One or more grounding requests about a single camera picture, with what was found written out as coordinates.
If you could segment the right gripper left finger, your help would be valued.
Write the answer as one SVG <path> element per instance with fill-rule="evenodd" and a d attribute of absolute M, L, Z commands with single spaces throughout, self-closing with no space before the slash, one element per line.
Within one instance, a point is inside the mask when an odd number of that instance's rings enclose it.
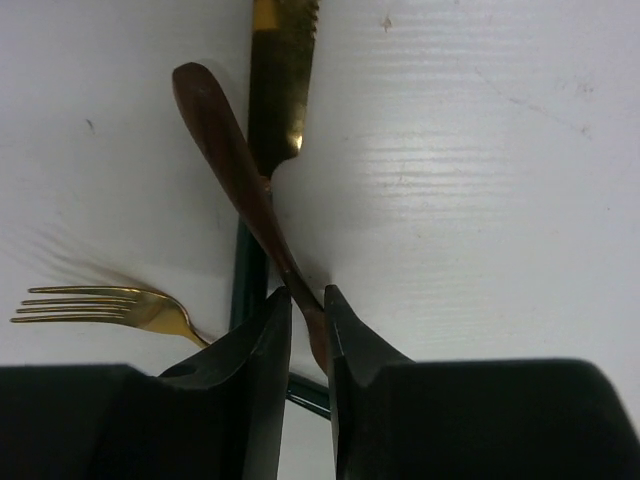
<path fill-rule="evenodd" d="M 1 371 L 5 479 L 274 479 L 291 352 L 279 288 L 158 376 L 125 364 Z"/>

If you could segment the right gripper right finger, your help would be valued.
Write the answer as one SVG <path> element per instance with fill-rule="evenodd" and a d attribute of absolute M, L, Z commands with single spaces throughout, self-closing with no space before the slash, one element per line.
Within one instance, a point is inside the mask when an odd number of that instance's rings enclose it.
<path fill-rule="evenodd" d="M 340 479 L 635 479 L 639 439 L 577 359 L 414 361 L 324 294 Z"/>

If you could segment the rose gold fork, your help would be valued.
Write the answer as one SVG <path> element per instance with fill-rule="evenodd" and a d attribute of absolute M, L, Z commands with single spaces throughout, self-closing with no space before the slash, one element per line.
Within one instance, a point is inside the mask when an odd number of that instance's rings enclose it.
<path fill-rule="evenodd" d="M 125 286 L 50 286 L 28 290 L 15 324 L 104 323 L 146 332 L 180 336 L 205 348 L 204 338 L 192 323 L 186 308 L 174 297 L 157 290 Z"/>

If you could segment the gold knife green handle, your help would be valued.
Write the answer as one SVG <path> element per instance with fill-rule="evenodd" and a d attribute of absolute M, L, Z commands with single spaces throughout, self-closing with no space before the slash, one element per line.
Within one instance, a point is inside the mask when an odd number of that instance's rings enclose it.
<path fill-rule="evenodd" d="M 253 3 L 247 139 L 267 190 L 277 167 L 300 154 L 318 17 L 314 0 Z M 264 301 L 268 278 L 266 254 L 239 222 L 232 329 Z"/>

